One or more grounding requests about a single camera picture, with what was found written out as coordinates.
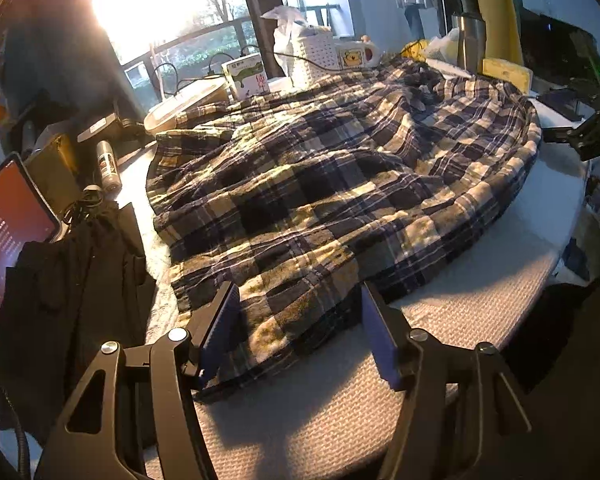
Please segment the stainless steel tumbler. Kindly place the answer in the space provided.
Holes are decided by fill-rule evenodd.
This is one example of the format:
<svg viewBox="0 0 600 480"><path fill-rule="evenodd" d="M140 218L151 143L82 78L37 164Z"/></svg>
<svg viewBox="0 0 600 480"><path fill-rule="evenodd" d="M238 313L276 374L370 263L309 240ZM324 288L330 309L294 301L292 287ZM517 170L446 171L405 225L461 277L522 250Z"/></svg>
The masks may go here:
<svg viewBox="0 0 600 480"><path fill-rule="evenodd" d="M458 31L457 66L472 74L480 74L486 54L486 22L479 12L452 16Z"/></svg>

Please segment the black folded garment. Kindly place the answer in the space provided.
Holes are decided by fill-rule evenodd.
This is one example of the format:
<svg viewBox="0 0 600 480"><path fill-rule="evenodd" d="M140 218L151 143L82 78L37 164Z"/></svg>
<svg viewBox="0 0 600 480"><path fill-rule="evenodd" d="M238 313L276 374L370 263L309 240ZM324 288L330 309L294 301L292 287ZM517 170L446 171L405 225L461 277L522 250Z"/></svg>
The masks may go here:
<svg viewBox="0 0 600 480"><path fill-rule="evenodd" d="M106 200L62 240L25 244L0 307L0 428L12 406L45 444L102 344L144 344L155 292L131 205Z"/></svg>

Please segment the yellow plastic bag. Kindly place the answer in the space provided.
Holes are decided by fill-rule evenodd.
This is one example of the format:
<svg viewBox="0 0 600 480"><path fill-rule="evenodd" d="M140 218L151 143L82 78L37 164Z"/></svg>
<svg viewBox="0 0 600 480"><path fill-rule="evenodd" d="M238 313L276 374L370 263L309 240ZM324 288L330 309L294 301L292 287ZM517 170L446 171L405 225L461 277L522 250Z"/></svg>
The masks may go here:
<svg viewBox="0 0 600 480"><path fill-rule="evenodd" d="M428 44L429 41L427 39L411 41L402 48L400 55L402 58L411 58L418 62L425 62Z"/></svg>

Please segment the white bear mug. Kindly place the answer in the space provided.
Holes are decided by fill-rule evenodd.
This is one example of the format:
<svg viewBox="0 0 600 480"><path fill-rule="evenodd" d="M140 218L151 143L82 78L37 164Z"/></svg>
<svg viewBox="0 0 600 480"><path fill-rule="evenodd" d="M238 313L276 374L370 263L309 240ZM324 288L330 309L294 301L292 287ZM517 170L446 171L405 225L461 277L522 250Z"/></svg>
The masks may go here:
<svg viewBox="0 0 600 480"><path fill-rule="evenodd" d="M370 41L337 40L335 47L342 68L375 68L381 59L381 50Z"/></svg>

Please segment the tablet with red screen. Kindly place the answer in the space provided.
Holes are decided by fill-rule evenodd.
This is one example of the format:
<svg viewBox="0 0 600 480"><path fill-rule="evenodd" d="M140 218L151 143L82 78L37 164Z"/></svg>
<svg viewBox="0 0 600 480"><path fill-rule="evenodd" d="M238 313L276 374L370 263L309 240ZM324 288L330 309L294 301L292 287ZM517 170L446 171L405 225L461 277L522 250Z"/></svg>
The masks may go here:
<svg viewBox="0 0 600 480"><path fill-rule="evenodd" d="M49 242L60 232L60 221L38 190L18 154L0 165L0 307L6 270L14 266L27 242Z"/></svg>

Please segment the small spray can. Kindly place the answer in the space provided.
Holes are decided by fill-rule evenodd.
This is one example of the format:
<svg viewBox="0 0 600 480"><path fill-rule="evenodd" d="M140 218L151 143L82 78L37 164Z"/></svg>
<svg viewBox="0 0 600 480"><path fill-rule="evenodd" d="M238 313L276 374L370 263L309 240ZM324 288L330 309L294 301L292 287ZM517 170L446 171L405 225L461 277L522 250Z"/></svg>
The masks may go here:
<svg viewBox="0 0 600 480"><path fill-rule="evenodd" d="M108 141L96 145L97 165L102 179L102 189L107 194L117 194L122 188L114 151Z"/></svg>

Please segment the white perforated plastic basket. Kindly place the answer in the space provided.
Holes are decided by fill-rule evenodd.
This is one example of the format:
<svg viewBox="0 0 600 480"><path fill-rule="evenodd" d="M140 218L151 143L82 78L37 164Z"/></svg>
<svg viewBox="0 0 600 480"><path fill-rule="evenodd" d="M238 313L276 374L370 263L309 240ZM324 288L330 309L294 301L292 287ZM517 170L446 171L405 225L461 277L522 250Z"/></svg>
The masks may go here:
<svg viewBox="0 0 600 480"><path fill-rule="evenodd" d="M298 89L308 88L328 74L340 71L335 38L329 27L305 27L291 40L294 53L290 79Z"/></svg>

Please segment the black balcony railing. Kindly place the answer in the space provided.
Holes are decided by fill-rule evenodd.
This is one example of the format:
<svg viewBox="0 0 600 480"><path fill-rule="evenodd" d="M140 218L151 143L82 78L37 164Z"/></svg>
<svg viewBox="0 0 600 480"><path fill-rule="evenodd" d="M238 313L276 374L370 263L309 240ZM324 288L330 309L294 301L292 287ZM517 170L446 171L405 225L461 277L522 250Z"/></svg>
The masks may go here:
<svg viewBox="0 0 600 480"><path fill-rule="evenodd" d="M241 16L188 32L122 65L145 110L197 79L222 73L221 65L258 48L251 18Z"/></svg>

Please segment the white plastic bag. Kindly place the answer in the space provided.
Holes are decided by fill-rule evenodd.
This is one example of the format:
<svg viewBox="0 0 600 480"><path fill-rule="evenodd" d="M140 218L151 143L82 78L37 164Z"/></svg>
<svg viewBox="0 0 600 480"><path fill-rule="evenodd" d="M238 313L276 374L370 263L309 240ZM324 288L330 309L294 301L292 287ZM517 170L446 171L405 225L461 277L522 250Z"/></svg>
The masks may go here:
<svg viewBox="0 0 600 480"><path fill-rule="evenodd" d="M264 20L276 21L273 55L285 76L289 76L294 59L292 37L306 24L303 14L293 6L274 6L261 15Z"/></svg>

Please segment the yellow lidded food container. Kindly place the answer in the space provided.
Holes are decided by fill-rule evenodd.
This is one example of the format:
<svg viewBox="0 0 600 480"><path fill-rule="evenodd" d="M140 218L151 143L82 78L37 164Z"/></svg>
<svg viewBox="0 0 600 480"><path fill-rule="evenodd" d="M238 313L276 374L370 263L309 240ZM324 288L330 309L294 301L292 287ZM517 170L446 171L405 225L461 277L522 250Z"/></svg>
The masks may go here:
<svg viewBox="0 0 600 480"><path fill-rule="evenodd" d="M178 118L190 108L227 100L227 83L224 77L195 80L176 96L170 96L151 108L144 119L144 128L154 136L158 132L174 129Z"/></svg>

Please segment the green white milk carton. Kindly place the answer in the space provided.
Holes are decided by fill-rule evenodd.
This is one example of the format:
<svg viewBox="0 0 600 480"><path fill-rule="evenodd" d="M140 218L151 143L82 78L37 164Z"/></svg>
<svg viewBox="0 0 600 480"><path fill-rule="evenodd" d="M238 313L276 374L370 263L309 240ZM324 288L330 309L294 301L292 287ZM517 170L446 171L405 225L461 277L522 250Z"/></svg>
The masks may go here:
<svg viewBox="0 0 600 480"><path fill-rule="evenodd" d="M260 53L248 54L222 64L223 74L237 101L270 92Z"/></svg>

